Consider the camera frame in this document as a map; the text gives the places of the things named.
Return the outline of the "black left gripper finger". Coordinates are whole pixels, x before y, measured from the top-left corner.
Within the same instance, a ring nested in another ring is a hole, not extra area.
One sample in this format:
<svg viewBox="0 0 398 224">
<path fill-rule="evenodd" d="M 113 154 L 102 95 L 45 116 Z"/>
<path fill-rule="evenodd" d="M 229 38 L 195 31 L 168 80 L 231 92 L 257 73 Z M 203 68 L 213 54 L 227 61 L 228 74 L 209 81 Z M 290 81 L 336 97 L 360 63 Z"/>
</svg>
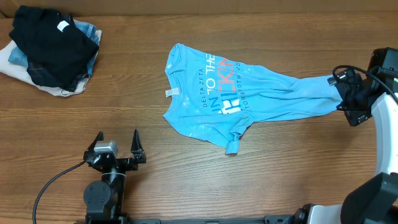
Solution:
<svg viewBox="0 0 398 224">
<path fill-rule="evenodd" d="M 132 138 L 131 153 L 134 155 L 142 155 L 142 152 L 143 152 L 143 147 L 139 137 L 139 131 L 135 129 Z"/>
<path fill-rule="evenodd" d="M 97 136 L 95 137 L 94 141 L 89 145 L 89 147 L 87 148 L 87 152 L 93 152 L 94 148 L 96 146 L 96 143 L 98 141 L 103 141 L 104 140 L 104 134 L 102 131 L 100 131 Z"/>
</svg>

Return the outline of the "light blue printed t-shirt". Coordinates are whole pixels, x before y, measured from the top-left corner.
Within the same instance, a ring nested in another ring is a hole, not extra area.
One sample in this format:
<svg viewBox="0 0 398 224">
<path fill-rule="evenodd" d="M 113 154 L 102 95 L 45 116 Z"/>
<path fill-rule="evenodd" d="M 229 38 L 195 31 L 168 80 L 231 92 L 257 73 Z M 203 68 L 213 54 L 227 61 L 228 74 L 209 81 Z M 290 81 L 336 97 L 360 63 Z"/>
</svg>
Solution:
<svg viewBox="0 0 398 224">
<path fill-rule="evenodd" d="M 326 76 L 295 78 L 176 44 L 165 74 L 172 102 L 165 120 L 178 133 L 239 151 L 253 123 L 323 116 L 342 99 Z"/>
</svg>

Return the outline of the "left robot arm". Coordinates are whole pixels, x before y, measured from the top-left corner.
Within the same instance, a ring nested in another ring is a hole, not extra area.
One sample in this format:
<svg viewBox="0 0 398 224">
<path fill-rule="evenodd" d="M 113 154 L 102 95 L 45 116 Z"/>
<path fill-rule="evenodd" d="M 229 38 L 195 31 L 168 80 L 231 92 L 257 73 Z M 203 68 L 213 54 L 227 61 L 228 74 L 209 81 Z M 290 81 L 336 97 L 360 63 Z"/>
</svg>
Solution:
<svg viewBox="0 0 398 224">
<path fill-rule="evenodd" d="M 123 212 L 123 202 L 126 173 L 146 162 L 138 130 L 134 131 L 131 153 L 132 157 L 119 158 L 116 143 L 105 141 L 101 131 L 85 151 L 85 162 L 101 172 L 101 179 L 90 183 L 83 194 L 86 223 L 132 223 Z"/>
</svg>

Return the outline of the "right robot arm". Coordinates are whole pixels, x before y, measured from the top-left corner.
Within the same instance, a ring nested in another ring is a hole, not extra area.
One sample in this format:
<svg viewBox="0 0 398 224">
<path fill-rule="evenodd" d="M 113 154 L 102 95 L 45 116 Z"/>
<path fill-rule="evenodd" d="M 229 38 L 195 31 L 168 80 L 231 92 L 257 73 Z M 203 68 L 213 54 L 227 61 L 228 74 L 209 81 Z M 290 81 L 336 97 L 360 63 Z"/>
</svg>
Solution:
<svg viewBox="0 0 398 224">
<path fill-rule="evenodd" d="M 397 49 L 374 50 L 367 70 L 339 65 L 328 83 L 342 97 L 337 108 L 351 126 L 374 118 L 375 175 L 339 205 L 308 203 L 293 215 L 266 216 L 264 223 L 397 223 Z"/>
</svg>

